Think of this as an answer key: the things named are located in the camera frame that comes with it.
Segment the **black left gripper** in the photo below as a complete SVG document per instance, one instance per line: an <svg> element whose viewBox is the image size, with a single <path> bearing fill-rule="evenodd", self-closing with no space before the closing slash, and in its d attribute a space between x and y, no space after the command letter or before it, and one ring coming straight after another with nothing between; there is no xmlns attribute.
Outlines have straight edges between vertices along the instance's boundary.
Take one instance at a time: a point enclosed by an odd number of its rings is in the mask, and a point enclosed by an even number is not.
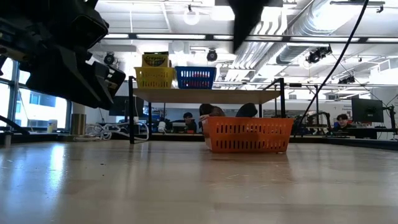
<svg viewBox="0 0 398 224"><path fill-rule="evenodd" d="M126 74L88 64L93 1L1 1L1 65L26 63L31 90L92 108L109 109Z"/></svg>

